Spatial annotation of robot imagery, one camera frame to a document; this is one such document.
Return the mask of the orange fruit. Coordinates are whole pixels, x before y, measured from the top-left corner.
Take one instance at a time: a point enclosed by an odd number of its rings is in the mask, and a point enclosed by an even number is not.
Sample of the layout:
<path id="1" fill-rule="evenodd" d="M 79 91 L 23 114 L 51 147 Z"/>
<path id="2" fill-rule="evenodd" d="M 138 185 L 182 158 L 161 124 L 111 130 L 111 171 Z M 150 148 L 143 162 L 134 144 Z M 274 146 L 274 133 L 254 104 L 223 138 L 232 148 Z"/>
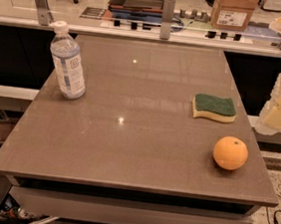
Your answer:
<path id="1" fill-rule="evenodd" d="M 213 149 L 215 163 L 226 170 L 235 170 L 248 159 L 248 148 L 235 136 L 225 136 L 217 141 Z"/>

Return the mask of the clear plastic water bottle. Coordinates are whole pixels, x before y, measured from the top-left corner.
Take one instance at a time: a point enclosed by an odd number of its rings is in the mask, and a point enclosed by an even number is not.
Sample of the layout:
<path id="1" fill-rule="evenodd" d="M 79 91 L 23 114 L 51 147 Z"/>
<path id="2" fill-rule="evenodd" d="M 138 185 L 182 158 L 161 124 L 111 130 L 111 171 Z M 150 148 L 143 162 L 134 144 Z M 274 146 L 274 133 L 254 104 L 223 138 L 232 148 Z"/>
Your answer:
<path id="1" fill-rule="evenodd" d="M 56 21 L 53 26 L 56 36 L 50 45 L 59 88 L 66 99 L 77 99 L 85 91 L 80 46 L 69 34 L 67 22 Z"/>

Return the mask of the green and yellow sponge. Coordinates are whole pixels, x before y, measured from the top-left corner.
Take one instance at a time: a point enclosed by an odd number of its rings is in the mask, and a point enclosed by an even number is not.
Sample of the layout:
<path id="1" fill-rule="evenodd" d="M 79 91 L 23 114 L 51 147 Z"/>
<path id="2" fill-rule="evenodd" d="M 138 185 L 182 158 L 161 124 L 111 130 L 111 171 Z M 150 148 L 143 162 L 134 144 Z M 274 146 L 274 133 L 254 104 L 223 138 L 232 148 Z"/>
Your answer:
<path id="1" fill-rule="evenodd" d="M 191 103 L 194 117 L 206 117 L 225 123 L 235 121 L 236 110 L 233 99 L 218 98 L 209 94 L 196 94 Z"/>

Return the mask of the cardboard box with label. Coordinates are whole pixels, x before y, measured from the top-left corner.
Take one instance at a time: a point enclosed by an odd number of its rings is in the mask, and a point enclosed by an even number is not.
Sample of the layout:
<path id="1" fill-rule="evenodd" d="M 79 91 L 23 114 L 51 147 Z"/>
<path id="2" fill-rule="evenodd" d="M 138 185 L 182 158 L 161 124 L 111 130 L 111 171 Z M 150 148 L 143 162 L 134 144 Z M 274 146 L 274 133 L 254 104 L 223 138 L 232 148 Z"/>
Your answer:
<path id="1" fill-rule="evenodd" d="M 244 31 L 258 0 L 214 0 L 210 21 L 215 29 Z"/>

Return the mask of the grey table drawer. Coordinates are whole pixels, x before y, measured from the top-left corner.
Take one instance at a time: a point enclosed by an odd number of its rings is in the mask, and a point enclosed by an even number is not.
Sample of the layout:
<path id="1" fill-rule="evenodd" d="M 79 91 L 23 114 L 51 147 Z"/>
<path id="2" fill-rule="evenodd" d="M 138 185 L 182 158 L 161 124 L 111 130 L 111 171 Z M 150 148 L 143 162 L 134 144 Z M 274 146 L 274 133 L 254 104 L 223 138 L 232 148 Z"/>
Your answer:
<path id="1" fill-rule="evenodd" d="M 10 195 L 30 213 L 106 224 L 252 224 L 247 215 L 14 186 Z"/>

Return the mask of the middle metal bracket post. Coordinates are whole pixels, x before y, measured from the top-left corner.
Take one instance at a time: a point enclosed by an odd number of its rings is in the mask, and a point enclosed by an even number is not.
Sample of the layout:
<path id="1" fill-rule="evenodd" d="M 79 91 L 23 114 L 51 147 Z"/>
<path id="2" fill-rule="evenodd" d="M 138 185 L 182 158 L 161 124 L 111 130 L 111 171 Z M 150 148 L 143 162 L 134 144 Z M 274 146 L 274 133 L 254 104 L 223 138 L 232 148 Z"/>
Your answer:
<path id="1" fill-rule="evenodd" d="M 168 40 L 171 33 L 171 23 L 176 0 L 163 0 L 159 37 Z"/>

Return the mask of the metal bracket post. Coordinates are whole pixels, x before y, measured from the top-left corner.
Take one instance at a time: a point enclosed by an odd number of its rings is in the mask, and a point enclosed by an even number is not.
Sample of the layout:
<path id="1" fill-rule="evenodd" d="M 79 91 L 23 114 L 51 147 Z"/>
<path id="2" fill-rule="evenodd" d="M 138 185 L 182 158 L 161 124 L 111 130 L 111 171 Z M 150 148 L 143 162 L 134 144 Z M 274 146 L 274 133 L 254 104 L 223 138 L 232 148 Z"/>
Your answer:
<path id="1" fill-rule="evenodd" d="M 168 40 L 171 33 L 171 23 L 176 0 L 163 0 L 159 37 Z"/>
<path id="2" fill-rule="evenodd" d="M 37 10 L 37 18 L 41 26 L 49 26 L 53 23 L 53 15 L 49 9 L 48 0 L 34 0 Z"/>

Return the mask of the left metal bracket post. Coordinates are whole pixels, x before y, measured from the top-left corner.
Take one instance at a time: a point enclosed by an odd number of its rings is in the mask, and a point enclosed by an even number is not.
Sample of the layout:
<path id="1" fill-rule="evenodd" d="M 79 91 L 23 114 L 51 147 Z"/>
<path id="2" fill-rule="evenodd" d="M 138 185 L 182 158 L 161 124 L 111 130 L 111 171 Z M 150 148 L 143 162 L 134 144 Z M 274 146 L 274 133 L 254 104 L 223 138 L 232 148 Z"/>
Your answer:
<path id="1" fill-rule="evenodd" d="M 41 26 L 49 26 L 53 23 L 53 15 L 49 9 L 48 0 L 34 0 L 37 10 L 37 18 Z"/>

